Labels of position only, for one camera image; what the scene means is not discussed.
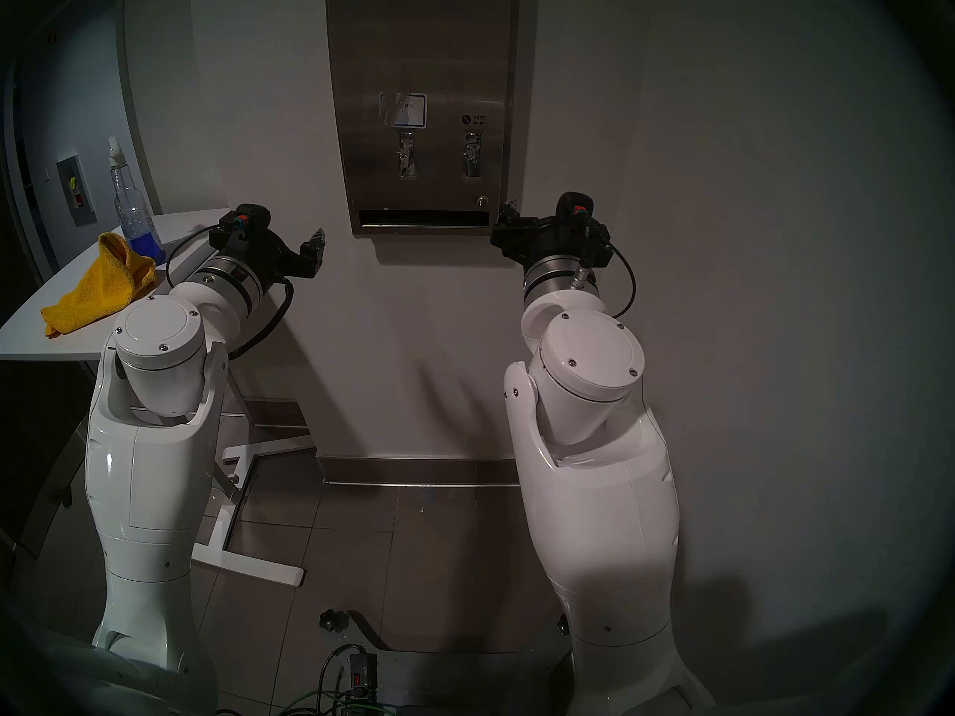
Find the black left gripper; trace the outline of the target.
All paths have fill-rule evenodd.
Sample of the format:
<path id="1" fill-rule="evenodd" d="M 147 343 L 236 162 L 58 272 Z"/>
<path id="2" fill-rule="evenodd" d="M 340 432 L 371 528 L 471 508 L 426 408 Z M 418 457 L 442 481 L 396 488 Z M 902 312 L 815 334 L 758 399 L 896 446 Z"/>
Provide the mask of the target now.
<path id="1" fill-rule="evenodd" d="M 317 229 L 310 242 L 303 242 L 299 253 L 295 253 L 270 229 L 240 241 L 237 232 L 227 234 L 213 226 L 209 243 L 218 256 L 237 261 L 258 280 L 313 279 L 323 263 L 326 237 L 322 228 Z"/>

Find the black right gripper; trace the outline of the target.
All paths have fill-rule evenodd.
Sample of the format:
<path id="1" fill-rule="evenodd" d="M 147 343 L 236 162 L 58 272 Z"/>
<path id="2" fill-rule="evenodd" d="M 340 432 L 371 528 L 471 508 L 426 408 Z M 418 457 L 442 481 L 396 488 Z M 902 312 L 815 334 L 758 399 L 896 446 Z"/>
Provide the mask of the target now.
<path id="1" fill-rule="evenodd" d="M 491 245 L 524 271 L 552 256 L 582 259 L 588 268 L 606 267 L 613 257 L 607 227 L 591 215 L 515 217 L 520 217 L 520 201 L 512 198 L 498 210 Z"/>

